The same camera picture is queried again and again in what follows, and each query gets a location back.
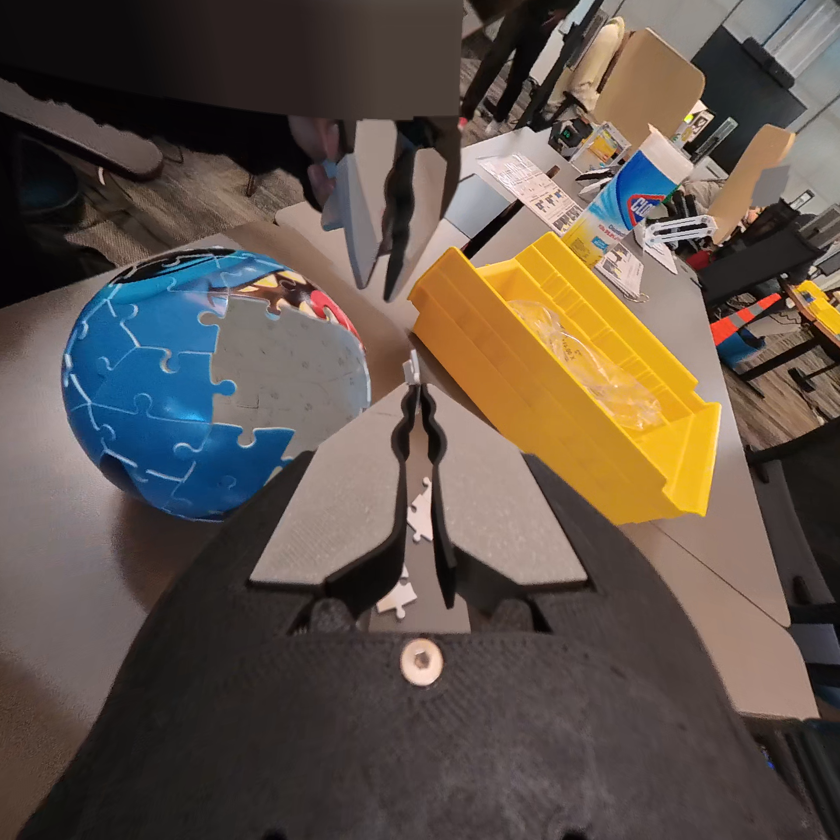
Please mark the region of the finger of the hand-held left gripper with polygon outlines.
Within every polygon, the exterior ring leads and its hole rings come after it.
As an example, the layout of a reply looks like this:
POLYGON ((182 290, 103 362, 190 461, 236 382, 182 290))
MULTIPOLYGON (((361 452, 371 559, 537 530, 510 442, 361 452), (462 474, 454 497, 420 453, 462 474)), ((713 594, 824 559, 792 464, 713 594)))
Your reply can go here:
POLYGON ((393 166, 385 180, 384 243, 390 246, 383 299, 395 301, 440 219, 438 132, 429 119, 397 125, 393 166))
POLYGON ((392 212, 386 185, 397 153, 390 120, 340 121, 339 159, 324 170, 335 187, 324 204, 322 229, 342 230, 357 288, 368 287, 374 269, 392 250, 392 212))

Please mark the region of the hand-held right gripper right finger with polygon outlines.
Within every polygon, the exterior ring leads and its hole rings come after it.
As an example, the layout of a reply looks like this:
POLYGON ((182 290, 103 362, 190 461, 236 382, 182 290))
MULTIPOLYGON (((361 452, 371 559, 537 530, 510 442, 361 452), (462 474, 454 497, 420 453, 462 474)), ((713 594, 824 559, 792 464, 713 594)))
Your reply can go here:
POLYGON ((520 448, 435 385, 420 387, 434 561, 447 608, 487 625, 504 602, 589 591, 520 448))

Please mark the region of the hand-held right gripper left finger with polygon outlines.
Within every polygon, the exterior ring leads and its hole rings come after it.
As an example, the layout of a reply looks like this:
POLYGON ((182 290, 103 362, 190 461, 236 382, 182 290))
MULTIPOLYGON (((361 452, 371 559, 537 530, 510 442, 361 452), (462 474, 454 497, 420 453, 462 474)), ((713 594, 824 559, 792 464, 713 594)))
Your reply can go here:
POLYGON ((417 387, 400 385, 322 443, 248 581, 327 597, 352 616, 399 582, 417 387))

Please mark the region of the blue puzzle ball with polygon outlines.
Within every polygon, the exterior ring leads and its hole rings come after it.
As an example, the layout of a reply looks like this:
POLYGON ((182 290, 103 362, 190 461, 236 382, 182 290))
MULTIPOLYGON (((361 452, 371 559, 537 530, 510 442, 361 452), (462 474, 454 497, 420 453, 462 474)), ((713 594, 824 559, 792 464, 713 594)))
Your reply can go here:
POLYGON ((82 309, 61 374, 91 462, 193 521, 224 520, 372 404, 339 304, 267 255, 222 246, 114 275, 82 309))

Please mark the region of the person's left hand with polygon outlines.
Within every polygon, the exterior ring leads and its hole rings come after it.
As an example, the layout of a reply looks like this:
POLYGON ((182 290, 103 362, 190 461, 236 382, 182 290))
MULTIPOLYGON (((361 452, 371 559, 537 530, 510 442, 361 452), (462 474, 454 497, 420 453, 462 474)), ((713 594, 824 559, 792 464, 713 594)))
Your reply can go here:
POLYGON ((336 179, 327 164, 340 158, 340 127, 334 120, 290 115, 290 136, 303 155, 304 167, 297 176, 303 195, 314 209, 321 211, 329 200, 336 179))

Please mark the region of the printed paper sheet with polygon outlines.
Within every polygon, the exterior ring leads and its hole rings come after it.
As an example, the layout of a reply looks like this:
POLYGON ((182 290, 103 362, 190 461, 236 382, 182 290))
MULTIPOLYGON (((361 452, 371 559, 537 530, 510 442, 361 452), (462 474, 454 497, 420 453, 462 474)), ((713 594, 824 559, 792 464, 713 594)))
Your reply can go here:
POLYGON ((481 157, 479 165, 559 236, 564 236, 583 212, 572 196, 524 155, 481 157))
POLYGON ((602 257, 593 269, 602 279, 609 281, 627 300, 644 303, 649 300, 642 292, 644 266, 623 245, 618 245, 602 257))

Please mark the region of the yellow plastic storage bin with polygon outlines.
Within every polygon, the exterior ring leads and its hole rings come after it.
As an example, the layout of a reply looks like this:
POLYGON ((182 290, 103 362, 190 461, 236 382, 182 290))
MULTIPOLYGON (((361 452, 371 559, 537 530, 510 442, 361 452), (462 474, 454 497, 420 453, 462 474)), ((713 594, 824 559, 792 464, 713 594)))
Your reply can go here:
POLYGON ((450 246, 408 300, 413 331, 497 431, 535 454, 615 525, 705 516, 721 405, 634 312, 547 233, 480 268, 450 246), (536 303, 646 387, 661 419, 621 425, 515 313, 536 303))

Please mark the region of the black device green display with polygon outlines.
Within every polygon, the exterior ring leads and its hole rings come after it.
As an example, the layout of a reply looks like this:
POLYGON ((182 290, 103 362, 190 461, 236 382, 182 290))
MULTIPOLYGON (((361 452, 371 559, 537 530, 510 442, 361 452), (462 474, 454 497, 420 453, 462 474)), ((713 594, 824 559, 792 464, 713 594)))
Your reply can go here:
POLYGON ((592 132, 592 123, 585 117, 558 121, 552 126, 549 145, 565 160, 571 161, 592 132))

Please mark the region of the small yellow white carton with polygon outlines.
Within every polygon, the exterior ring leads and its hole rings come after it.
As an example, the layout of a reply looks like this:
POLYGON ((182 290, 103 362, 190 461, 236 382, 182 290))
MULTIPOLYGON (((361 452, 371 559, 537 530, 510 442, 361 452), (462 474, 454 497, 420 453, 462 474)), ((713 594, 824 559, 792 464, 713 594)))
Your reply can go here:
POLYGON ((605 167, 620 161, 632 144, 609 121, 602 122, 588 138, 588 151, 596 165, 605 167))

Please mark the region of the clear plastic bag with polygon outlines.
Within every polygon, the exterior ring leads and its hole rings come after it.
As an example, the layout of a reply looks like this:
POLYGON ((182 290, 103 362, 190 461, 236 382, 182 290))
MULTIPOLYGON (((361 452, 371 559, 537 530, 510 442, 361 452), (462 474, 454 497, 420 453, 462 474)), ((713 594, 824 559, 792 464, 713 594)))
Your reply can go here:
POLYGON ((510 301, 508 305, 621 427, 641 433, 665 422, 655 395, 604 353, 568 332, 554 311, 529 300, 510 301))

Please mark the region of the disinfectant wipes canister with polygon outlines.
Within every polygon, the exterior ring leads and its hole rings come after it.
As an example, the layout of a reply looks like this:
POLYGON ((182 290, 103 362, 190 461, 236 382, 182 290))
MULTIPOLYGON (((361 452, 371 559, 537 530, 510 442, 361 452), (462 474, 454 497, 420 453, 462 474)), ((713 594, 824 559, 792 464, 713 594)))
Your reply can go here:
POLYGON ((693 165, 659 132, 649 134, 561 237, 582 263, 593 268, 691 173, 693 165))

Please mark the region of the tan desk divider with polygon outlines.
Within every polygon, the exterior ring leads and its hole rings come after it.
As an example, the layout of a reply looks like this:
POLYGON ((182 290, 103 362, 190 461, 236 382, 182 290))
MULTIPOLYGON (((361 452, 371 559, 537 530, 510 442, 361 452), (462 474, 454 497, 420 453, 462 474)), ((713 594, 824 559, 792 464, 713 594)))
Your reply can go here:
POLYGON ((717 225, 711 237, 715 246, 736 231, 751 208, 778 201, 790 170, 784 160, 794 141, 793 132, 770 124, 762 126, 752 138, 709 206, 708 215, 717 225))
POLYGON ((652 29, 632 33, 592 117, 610 123, 635 151, 656 128, 672 137, 702 98, 706 77, 652 29))

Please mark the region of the white folding stand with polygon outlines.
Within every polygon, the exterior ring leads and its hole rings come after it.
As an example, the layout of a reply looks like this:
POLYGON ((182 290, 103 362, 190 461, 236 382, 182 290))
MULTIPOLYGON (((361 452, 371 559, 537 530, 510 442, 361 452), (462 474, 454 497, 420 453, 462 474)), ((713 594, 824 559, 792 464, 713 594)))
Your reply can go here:
POLYGON ((637 226, 637 243, 644 249, 653 249, 661 245, 704 240, 717 232, 718 226, 713 216, 703 214, 692 217, 667 218, 648 224, 647 220, 637 226))

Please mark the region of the orange traffic cone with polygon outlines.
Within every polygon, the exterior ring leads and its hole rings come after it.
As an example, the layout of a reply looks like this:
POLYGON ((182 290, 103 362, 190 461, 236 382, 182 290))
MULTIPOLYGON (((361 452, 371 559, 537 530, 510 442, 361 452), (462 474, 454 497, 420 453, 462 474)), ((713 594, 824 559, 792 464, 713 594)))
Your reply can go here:
POLYGON ((730 337, 736 334, 741 328, 761 316, 766 310, 772 308, 781 301, 782 295, 774 293, 759 299, 746 308, 742 308, 734 312, 730 316, 721 318, 720 320, 711 323, 710 332, 715 346, 718 347, 725 341, 729 340, 730 337))

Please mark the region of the black battery device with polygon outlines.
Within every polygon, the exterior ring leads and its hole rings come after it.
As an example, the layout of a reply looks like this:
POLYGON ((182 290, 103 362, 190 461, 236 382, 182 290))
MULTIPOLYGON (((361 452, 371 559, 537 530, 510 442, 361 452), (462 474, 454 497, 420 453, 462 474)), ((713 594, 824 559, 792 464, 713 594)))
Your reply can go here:
POLYGON ((793 790, 838 801, 838 724, 815 718, 744 721, 766 762, 793 790))

